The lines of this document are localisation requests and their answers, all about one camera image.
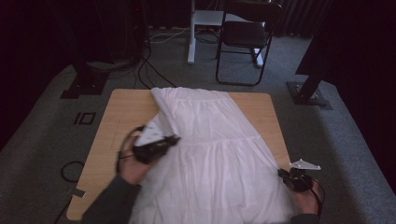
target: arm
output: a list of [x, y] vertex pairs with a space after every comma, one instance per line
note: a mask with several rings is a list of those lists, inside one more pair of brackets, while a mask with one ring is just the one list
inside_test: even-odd
[[81, 223], [128, 223], [140, 186], [117, 175], [84, 213]]
[[[127, 148], [132, 148], [133, 142], [134, 138]], [[156, 162], [141, 163], [134, 158], [130, 149], [123, 151], [119, 160], [120, 173], [84, 213], [82, 224], [128, 223], [140, 190], [138, 184]]]
[[[312, 190], [318, 193], [318, 183], [314, 181]], [[295, 192], [290, 189], [293, 195], [299, 215], [292, 217], [291, 224], [319, 224], [318, 202], [314, 194], [308, 190], [305, 192]]]

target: camera rig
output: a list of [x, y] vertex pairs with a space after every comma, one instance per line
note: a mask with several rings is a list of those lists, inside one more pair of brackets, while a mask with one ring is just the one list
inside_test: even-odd
[[320, 166], [300, 159], [290, 164], [290, 171], [278, 169], [277, 175], [282, 177], [286, 186], [297, 192], [304, 192], [313, 187], [312, 177], [305, 173], [306, 170], [320, 170]]
[[[137, 132], [140, 132], [140, 134], [134, 141], [132, 148], [126, 148], [133, 134]], [[138, 161], [149, 164], [164, 156], [169, 147], [176, 145], [178, 140], [180, 140], [180, 137], [175, 134], [164, 136], [157, 120], [151, 120], [148, 125], [134, 128], [126, 135], [121, 144], [116, 164], [116, 172], [120, 172], [120, 163], [122, 159], [134, 156]], [[133, 155], [124, 156], [124, 150], [132, 150]]]

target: hand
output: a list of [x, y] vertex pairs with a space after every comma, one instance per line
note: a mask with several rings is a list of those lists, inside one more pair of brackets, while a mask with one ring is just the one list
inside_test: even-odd
[[[313, 181], [312, 190], [320, 198], [319, 185], [316, 181]], [[295, 192], [292, 189], [289, 189], [289, 191], [293, 195], [294, 203], [299, 214], [318, 214], [318, 202], [311, 190]]]
[[131, 141], [126, 149], [123, 151], [123, 159], [120, 161], [120, 176], [130, 183], [131, 185], [137, 185], [142, 181], [147, 172], [157, 163], [152, 162], [150, 164], [145, 164], [138, 161], [133, 155], [132, 146], [134, 145], [134, 140], [136, 137], [132, 137]]

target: gray carpet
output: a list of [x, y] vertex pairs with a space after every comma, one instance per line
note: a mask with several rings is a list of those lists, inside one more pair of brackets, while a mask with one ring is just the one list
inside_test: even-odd
[[[211, 35], [200, 37], [213, 39]], [[188, 65], [188, 39], [172, 38], [152, 44], [148, 60], [179, 87], [269, 93], [290, 159], [303, 158], [322, 167], [321, 171], [309, 172], [326, 189], [322, 223], [395, 223], [395, 194], [337, 89], [325, 82], [319, 85], [333, 110], [295, 105], [290, 97], [286, 82], [306, 79], [306, 76], [295, 76], [294, 72], [309, 43], [310, 39], [299, 37], [274, 38], [264, 78], [256, 87], [218, 84], [215, 80], [216, 45], [213, 44], [197, 42], [195, 64]], [[259, 73], [248, 56], [242, 57], [223, 57], [223, 65], [232, 68], [221, 70], [225, 71], [224, 75], [248, 80]], [[243, 71], [239, 73], [243, 74], [241, 77], [232, 75], [238, 68]], [[149, 83], [144, 70], [141, 74]], [[170, 86], [152, 69], [148, 69], [148, 74], [156, 86]], [[61, 178], [61, 168], [70, 161], [86, 160], [111, 92], [121, 88], [145, 89], [138, 79], [136, 81], [136, 68], [112, 73], [102, 95], [61, 100], [62, 92], [69, 88], [75, 75], [73, 67], [68, 66], [52, 80], [0, 153], [0, 223], [54, 223], [70, 200], [68, 191], [76, 186]], [[95, 113], [92, 125], [74, 124], [78, 113]], [[66, 174], [69, 178], [78, 178], [81, 169], [72, 165]], [[73, 222], [63, 213], [59, 223]]]

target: white dress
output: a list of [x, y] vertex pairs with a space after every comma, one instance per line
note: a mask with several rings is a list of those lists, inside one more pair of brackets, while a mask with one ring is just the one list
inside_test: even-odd
[[296, 215], [270, 149], [227, 92], [151, 92], [154, 119], [181, 140], [141, 183], [130, 223], [288, 223]]

